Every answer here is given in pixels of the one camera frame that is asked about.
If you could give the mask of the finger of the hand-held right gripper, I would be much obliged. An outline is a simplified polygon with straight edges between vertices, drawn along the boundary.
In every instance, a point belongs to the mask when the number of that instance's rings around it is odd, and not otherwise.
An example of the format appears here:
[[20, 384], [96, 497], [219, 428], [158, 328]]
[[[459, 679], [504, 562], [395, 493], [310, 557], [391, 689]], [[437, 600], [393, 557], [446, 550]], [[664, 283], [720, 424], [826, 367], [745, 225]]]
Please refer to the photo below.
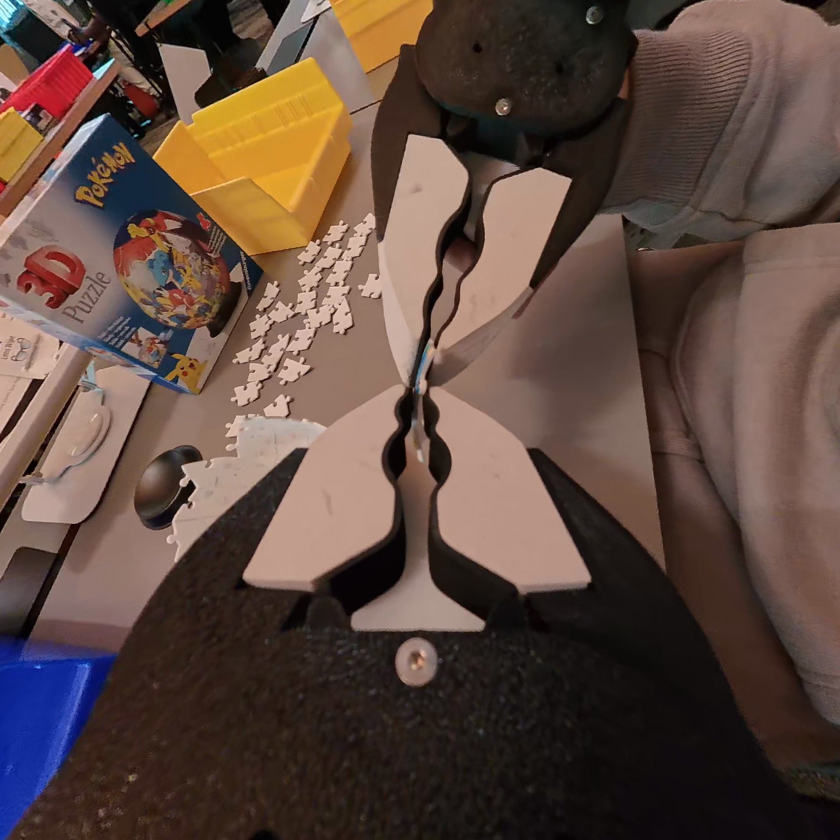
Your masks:
[[411, 134], [378, 244], [385, 331], [402, 383], [413, 388], [442, 281], [443, 243], [466, 207], [469, 174], [443, 140]]
[[481, 246], [458, 281], [454, 309], [435, 340], [430, 385], [446, 384], [476, 361], [530, 300], [532, 279], [571, 184], [544, 168], [490, 184], [476, 227], [483, 234]]

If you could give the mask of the red storage bins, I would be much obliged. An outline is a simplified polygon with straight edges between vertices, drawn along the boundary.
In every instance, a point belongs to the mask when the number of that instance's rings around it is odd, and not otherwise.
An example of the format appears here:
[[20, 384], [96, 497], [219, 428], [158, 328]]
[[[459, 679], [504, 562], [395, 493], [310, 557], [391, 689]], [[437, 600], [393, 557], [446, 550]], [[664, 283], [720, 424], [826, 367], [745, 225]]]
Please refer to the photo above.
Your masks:
[[62, 120], [93, 80], [90, 69], [76, 56], [74, 45], [65, 44], [2, 102], [1, 112], [14, 109], [23, 114], [36, 104], [52, 118]]

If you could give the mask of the blue storage bin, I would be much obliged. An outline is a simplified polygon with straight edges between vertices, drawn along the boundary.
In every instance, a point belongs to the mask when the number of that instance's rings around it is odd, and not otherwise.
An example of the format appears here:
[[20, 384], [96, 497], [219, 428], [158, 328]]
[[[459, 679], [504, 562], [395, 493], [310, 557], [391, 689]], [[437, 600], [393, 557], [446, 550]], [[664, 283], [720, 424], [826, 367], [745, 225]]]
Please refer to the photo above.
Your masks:
[[84, 729], [117, 655], [1, 638], [1, 838], [40, 796]]

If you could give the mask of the person's right forearm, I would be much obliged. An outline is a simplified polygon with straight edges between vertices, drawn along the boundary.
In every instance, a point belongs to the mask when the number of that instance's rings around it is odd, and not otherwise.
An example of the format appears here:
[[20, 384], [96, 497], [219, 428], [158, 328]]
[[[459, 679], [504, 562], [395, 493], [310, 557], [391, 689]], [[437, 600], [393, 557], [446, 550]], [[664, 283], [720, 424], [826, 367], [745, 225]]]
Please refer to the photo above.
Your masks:
[[837, 25], [791, 3], [701, 2], [637, 41], [602, 213], [717, 243], [838, 221]]

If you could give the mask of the blue printed puzzle box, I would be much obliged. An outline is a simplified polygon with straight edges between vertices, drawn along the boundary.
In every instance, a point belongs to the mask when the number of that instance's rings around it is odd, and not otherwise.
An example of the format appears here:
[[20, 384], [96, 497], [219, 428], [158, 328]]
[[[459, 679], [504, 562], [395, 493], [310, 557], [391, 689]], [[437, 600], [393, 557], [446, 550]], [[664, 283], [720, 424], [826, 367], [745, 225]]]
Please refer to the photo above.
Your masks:
[[263, 276], [109, 115], [79, 129], [1, 236], [6, 314], [187, 394]]

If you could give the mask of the white cardboard stand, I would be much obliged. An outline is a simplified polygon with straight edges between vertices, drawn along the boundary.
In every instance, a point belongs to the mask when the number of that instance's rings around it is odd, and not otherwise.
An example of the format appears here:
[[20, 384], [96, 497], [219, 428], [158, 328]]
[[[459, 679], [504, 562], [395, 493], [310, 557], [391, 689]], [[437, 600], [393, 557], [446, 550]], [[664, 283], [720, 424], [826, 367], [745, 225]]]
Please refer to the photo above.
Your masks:
[[189, 126], [201, 108], [196, 102], [198, 88], [212, 75], [207, 54], [202, 49], [163, 43], [158, 49], [178, 117]]

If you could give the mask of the printed paper sheet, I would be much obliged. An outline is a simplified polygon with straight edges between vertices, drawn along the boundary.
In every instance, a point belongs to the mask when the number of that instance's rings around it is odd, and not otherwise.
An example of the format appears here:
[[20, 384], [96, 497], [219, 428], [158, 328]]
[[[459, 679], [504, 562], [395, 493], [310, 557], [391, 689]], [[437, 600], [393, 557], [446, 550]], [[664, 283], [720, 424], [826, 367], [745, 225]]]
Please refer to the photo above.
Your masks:
[[58, 361], [62, 343], [26, 321], [1, 313], [1, 396], [17, 386], [42, 382]]

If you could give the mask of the small yellow storage bin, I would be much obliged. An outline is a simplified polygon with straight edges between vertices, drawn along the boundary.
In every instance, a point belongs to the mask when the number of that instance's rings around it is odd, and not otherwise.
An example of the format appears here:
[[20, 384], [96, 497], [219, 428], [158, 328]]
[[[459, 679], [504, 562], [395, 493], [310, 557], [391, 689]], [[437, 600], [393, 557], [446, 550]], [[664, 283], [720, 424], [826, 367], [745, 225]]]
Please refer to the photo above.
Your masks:
[[8, 184], [44, 137], [13, 108], [1, 114], [1, 183]]

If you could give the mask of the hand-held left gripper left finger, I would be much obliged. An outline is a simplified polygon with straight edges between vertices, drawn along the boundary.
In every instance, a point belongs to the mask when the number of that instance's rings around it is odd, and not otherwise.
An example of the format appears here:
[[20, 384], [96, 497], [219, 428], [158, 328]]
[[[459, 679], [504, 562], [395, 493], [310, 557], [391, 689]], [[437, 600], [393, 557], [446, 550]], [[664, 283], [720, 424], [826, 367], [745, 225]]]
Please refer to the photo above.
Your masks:
[[386, 446], [402, 429], [394, 385], [308, 447], [243, 574], [248, 585], [314, 593], [391, 533], [396, 489]]

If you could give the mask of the clear plastic insert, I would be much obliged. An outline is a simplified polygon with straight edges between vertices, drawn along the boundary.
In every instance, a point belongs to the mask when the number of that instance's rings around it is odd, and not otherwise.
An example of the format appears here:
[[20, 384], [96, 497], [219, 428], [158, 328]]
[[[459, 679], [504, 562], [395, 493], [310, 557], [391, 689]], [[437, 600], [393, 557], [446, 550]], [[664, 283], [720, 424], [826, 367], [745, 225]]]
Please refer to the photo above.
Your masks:
[[55, 450], [59, 471], [79, 466], [92, 457], [108, 435], [112, 411], [105, 404], [79, 404], [70, 409], [59, 431]]

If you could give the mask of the assembled white puzzle section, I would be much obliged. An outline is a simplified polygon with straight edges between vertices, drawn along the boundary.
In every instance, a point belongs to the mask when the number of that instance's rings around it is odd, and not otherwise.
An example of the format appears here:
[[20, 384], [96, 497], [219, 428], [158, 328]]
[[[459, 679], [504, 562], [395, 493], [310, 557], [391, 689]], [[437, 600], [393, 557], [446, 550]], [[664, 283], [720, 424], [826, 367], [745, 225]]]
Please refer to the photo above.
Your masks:
[[290, 452], [256, 458], [220, 457], [184, 465], [180, 484], [188, 490], [187, 499], [175, 513], [172, 534], [166, 539], [175, 548], [174, 562]]

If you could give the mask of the grey divider panel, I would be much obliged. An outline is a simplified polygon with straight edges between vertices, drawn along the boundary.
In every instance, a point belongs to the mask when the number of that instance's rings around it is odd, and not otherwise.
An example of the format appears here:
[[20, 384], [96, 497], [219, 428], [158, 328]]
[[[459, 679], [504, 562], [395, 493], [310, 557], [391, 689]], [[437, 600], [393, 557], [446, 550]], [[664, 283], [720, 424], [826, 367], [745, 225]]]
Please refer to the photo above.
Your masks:
[[289, 2], [257, 59], [256, 68], [272, 76], [289, 67], [294, 62], [291, 48], [295, 34], [303, 29], [305, 38], [297, 50], [297, 60], [315, 59], [350, 113], [369, 107], [379, 97], [334, 12], [326, 10], [303, 24], [301, 18], [308, 5], [305, 1]]

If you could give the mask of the pile of white puzzle pieces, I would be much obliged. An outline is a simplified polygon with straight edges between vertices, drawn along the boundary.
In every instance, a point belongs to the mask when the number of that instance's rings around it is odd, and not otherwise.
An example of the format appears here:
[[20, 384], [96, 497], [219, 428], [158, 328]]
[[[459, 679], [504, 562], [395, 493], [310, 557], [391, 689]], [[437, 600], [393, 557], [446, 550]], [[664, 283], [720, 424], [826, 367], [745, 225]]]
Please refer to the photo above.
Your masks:
[[247, 420], [330, 426], [395, 382], [385, 347], [373, 215], [339, 220], [268, 269], [232, 334], [213, 453]]

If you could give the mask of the white cardboard sheet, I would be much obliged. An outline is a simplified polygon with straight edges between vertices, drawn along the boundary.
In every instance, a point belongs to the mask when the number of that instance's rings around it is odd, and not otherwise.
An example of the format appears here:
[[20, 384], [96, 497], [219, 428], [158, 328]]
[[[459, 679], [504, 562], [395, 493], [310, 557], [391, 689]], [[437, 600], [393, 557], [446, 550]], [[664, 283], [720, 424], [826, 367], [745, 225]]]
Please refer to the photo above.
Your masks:
[[[126, 368], [112, 366], [95, 373], [95, 383], [70, 402], [56, 435], [35, 475], [26, 480], [20, 517], [26, 522], [80, 524], [97, 509], [128, 441], [151, 383]], [[105, 404], [112, 411], [108, 435], [83, 464], [60, 472], [56, 440], [70, 409], [79, 404]]]

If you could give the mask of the single puzzle piece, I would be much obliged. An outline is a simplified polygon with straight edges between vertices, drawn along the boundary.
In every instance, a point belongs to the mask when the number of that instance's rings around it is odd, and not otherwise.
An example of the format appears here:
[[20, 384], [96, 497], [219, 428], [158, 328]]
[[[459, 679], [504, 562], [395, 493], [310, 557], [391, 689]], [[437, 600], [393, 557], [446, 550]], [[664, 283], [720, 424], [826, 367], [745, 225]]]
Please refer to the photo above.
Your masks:
[[413, 413], [411, 421], [411, 444], [416, 460], [427, 463], [428, 436], [425, 428], [424, 399], [429, 387], [429, 375], [433, 369], [436, 347], [432, 340], [427, 341], [419, 357], [417, 371], [413, 379]]

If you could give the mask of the black round ball stand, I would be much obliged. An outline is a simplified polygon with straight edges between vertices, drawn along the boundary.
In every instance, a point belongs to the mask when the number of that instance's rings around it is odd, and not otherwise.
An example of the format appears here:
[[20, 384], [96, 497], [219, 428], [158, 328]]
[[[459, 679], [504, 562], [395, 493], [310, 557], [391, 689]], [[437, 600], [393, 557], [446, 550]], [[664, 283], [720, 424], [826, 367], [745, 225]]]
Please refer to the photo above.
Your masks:
[[184, 466], [203, 461], [201, 452], [181, 445], [157, 455], [144, 469], [135, 488], [133, 505], [141, 523], [150, 530], [172, 525], [175, 514], [195, 490]]

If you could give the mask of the large yellow storage bin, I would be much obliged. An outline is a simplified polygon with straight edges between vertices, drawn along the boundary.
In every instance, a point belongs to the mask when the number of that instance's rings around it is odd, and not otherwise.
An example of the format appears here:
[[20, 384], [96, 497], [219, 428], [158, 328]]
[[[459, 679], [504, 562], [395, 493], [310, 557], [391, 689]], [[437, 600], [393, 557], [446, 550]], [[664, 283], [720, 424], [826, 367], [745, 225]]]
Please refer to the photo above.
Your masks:
[[178, 122], [153, 157], [241, 249], [261, 255], [312, 240], [351, 128], [310, 57]]

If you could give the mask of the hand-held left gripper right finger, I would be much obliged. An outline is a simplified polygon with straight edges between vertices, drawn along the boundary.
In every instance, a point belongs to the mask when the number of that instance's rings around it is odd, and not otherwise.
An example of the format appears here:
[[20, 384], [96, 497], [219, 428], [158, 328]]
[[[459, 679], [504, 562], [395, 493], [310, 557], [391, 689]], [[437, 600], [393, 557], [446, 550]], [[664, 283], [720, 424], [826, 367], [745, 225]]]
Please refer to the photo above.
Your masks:
[[444, 549], [519, 595], [586, 588], [591, 574], [519, 438], [442, 387], [426, 398]]

